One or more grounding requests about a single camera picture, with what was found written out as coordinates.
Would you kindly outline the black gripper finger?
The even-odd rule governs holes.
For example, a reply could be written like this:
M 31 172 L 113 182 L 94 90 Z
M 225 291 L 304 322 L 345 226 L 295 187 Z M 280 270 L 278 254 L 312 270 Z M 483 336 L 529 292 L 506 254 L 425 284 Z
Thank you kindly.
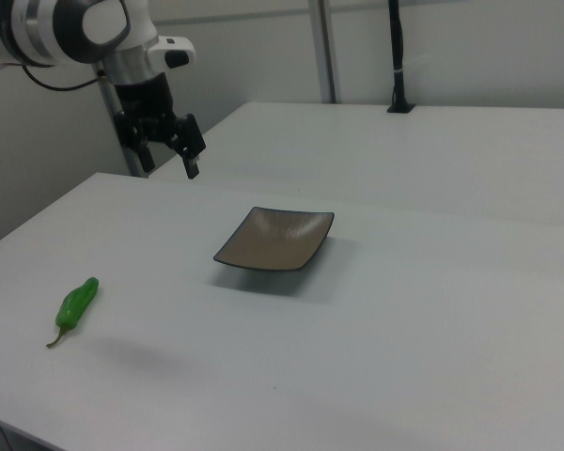
M 136 154 L 145 173 L 155 168 L 155 163 L 148 146 L 148 138 L 141 125 L 141 120 L 132 118 L 123 112 L 113 116 L 119 143 Z
M 194 179 L 199 174 L 197 165 L 200 153 L 206 148 L 201 130 L 194 115 L 177 117 L 173 121 L 175 138 L 172 141 L 173 149 L 182 159 L 188 179 Z

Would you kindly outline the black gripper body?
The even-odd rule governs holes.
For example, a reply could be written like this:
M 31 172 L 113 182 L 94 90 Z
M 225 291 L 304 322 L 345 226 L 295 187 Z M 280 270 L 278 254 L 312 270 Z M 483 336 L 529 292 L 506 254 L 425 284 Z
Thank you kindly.
M 173 98 L 164 73 L 135 85 L 115 85 L 121 106 L 119 112 L 140 119 L 149 141 L 171 142 L 174 139 Z

